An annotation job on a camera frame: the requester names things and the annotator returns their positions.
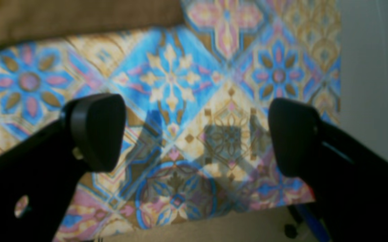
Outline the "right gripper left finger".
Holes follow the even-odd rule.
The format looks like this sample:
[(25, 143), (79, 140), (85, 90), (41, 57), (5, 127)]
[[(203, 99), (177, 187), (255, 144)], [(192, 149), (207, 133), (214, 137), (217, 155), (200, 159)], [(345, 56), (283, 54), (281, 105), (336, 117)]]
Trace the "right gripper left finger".
[(0, 242), (51, 242), (80, 178), (111, 172), (123, 145), (121, 95), (67, 103), (60, 117), (0, 155)]

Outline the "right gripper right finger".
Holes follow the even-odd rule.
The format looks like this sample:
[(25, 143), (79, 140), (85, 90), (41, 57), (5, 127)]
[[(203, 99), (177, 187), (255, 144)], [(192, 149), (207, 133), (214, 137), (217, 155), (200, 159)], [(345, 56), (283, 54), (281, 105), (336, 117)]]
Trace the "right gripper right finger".
[(276, 98), (268, 111), (276, 162), (313, 191), (334, 242), (388, 242), (388, 162), (310, 105)]

